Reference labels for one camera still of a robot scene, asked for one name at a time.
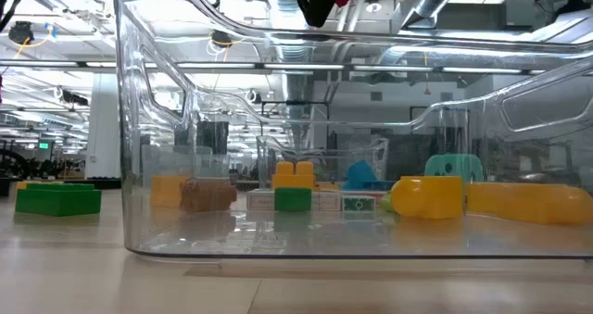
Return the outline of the white pillar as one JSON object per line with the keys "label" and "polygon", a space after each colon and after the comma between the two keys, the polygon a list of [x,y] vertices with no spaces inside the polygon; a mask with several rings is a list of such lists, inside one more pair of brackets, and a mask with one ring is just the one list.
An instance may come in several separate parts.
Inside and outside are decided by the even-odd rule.
{"label": "white pillar", "polygon": [[120,122],[118,79],[95,73],[86,147],[86,178],[120,177]]}

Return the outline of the small dark green brick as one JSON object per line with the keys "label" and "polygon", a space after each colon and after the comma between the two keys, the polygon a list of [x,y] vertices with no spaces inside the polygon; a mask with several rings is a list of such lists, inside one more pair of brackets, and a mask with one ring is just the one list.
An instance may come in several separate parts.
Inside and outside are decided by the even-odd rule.
{"label": "small dark green brick", "polygon": [[312,191],[302,187],[279,187],[274,190],[276,211],[310,211]]}

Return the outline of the small mint brick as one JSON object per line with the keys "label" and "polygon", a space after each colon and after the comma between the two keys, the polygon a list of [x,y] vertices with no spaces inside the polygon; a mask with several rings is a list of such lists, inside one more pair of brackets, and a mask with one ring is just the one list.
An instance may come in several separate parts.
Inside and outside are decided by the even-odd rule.
{"label": "small mint brick", "polygon": [[344,195],[342,209],[344,211],[375,211],[376,200],[367,195]]}

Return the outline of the black upright panel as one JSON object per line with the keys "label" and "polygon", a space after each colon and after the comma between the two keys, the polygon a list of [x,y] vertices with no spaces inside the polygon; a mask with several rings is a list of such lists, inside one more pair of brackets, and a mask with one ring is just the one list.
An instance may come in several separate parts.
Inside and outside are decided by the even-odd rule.
{"label": "black upright panel", "polygon": [[201,121],[196,126],[196,144],[209,147],[214,155],[226,155],[228,121]]}

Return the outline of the clear plastic bin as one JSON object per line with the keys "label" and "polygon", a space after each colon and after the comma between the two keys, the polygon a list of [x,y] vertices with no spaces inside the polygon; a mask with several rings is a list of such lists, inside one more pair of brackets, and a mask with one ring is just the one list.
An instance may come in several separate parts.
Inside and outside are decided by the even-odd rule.
{"label": "clear plastic bin", "polygon": [[270,187],[275,166],[279,161],[310,161],[314,165],[317,182],[347,180],[348,168],[359,160],[366,160],[379,181],[385,180],[388,141],[373,140],[369,145],[346,149],[299,148],[281,144],[270,136],[257,138],[258,171],[261,187]]}
{"label": "clear plastic bin", "polygon": [[[376,13],[366,10],[378,2]],[[413,0],[335,3],[322,27],[280,30],[268,0],[114,0],[124,243],[150,257],[582,258],[593,222],[537,224],[467,209],[427,220],[375,211],[248,210],[261,187],[257,138],[346,149],[386,139],[388,191],[425,176],[431,156],[472,154],[482,182],[564,184],[593,197],[593,0],[449,0],[435,20],[403,27]],[[210,35],[233,40],[215,47]],[[342,70],[270,70],[276,45],[303,40],[311,62]],[[240,62],[253,69],[181,69]],[[355,71],[355,65],[432,72]],[[459,74],[444,67],[521,69]],[[313,76],[310,101],[284,101],[282,76]],[[196,144],[201,121],[228,121],[228,210],[152,207],[142,146]]]}

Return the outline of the black ceiling device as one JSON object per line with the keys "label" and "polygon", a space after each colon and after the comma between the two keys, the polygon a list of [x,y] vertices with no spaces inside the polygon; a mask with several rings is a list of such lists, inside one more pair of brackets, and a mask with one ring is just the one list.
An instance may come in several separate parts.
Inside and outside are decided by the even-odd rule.
{"label": "black ceiling device", "polygon": [[32,24],[29,21],[16,21],[8,31],[8,38],[15,44],[29,44],[34,40]]}
{"label": "black ceiling device", "polygon": [[224,32],[224,31],[215,30],[210,35],[210,39],[211,39],[212,44],[215,47],[218,47],[220,49],[222,49],[222,48],[228,48],[228,47],[231,47],[233,45],[233,40],[231,39],[231,37],[229,36],[229,34],[226,33],[226,32]]}

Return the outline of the black aluminium table frame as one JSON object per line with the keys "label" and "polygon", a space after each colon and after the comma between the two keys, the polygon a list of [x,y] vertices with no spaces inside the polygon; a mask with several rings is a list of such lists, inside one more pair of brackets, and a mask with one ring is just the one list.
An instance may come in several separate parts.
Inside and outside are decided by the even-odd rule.
{"label": "black aluminium table frame", "polygon": [[[14,194],[17,188],[17,182],[22,181],[58,181],[58,180],[22,180],[19,178],[0,178],[0,197],[9,197]],[[72,184],[92,184],[98,190],[120,189],[120,179],[90,179],[90,180],[65,180],[63,183]]]}

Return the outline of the green toy block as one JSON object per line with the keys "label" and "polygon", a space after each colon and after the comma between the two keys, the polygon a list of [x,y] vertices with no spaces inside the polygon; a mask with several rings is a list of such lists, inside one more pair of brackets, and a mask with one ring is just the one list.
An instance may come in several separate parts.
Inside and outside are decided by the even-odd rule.
{"label": "green toy block", "polygon": [[84,183],[28,183],[18,189],[15,211],[52,217],[98,214],[102,192]]}

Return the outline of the yellow sloped toy block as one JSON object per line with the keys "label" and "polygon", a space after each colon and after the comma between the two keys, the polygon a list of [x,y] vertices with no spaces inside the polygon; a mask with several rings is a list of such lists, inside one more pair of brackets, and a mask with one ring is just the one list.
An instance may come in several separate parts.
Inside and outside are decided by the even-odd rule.
{"label": "yellow sloped toy block", "polygon": [[564,184],[473,182],[467,209],[492,217],[537,224],[582,225],[593,222],[593,197]]}

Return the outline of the yellow two-stud toy block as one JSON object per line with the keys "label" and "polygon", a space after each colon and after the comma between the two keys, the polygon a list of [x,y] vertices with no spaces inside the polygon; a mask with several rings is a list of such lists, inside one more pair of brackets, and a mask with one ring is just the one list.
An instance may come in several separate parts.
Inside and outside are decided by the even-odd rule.
{"label": "yellow two-stud toy block", "polygon": [[277,188],[309,188],[316,187],[314,165],[310,161],[279,161],[272,175],[271,187]]}

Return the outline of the brown toy block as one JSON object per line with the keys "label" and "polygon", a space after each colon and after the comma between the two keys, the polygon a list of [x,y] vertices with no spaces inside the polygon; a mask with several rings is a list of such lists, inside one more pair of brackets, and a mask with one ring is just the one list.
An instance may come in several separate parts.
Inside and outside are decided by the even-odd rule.
{"label": "brown toy block", "polygon": [[237,199],[229,179],[190,178],[180,185],[180,209],[194,214],[228,210]]}

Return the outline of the ceiling light strip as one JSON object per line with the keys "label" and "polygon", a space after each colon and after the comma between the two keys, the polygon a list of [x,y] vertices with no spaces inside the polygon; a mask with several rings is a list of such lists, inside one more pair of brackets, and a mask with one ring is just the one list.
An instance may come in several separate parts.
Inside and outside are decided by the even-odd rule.
{"label": "ceiling light strip", "polygon": [[266,63],[263,68],[270,70],[342,70],[344,65],[299,64],[299,63]]}
{"label": "ceiling light strip", "polygon": [[458,67],[444,67],[441,70],[446,73],[459,74],[520,74],[521,69],[488,69],[488,68],[458,68]]}
{"label": "ceiling light strip", "polygon": [[181,69],[253,69],[255,64],[240,62],[183,62]]}
{"label": "ceiling light strip", "polygon": [[382,72],[432,72],[434,69],[430,67],[415,67],[415,66],[366,66],[355,65],[352,67],[355,71],[382,71]]}
{"label": "ceiling light strip", "polygon": [[72,61],[42,61],[42,60],[0,60],[2,67],[32,67],[32,68],[78,68],[77,62]]}

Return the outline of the silver corrugated duct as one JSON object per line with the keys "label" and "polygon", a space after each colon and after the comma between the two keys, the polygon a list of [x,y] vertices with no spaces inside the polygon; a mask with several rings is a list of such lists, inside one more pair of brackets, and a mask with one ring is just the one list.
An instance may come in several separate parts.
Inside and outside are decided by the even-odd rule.
{"label": "silver corrugated duct", "polygon": [[[268,0],[270,24],[280,30],[308,30],[297,0]],[[311,62],[312,47],[303,40],[293,40],[289,45],[276,45],[275,52],[281,63]],[[285,74],[282,76],[284,101],[310,101],[312,99],[313,76],[311,74]]]}

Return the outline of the cyan foam die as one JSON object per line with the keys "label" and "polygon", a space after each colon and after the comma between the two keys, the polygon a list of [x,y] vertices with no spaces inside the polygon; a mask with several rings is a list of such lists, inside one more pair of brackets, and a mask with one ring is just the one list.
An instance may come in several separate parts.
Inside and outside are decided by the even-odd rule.
{"label": "cyan foam die", "polygon": [[482,182],[484,171],[481,160],[472,154],[431,156],[425,164],[425,176],[459,176],[465,182]]}

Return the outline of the small clear plastic container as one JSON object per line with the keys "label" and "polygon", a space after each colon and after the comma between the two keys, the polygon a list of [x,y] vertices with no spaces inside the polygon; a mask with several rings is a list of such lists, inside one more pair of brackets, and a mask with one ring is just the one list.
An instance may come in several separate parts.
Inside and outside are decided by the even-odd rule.
{"label": "small clear plastic container", "polygon": [[214,154],[207,146],[145,144],[141,154],[145,182],[154,176],[229,177],[230,158]]}

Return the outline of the blue sloped toy block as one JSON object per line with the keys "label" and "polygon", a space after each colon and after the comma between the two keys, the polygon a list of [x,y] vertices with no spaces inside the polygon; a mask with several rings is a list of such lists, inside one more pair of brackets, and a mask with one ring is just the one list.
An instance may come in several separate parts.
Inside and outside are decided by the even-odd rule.
{"label": "blue sloped toy block", "polygon": [[368,189],[379,179],[373,172],[369,163],[362,159],[356,161],[347,170],[347,180],[342,184],[343,190],[363,190]]}

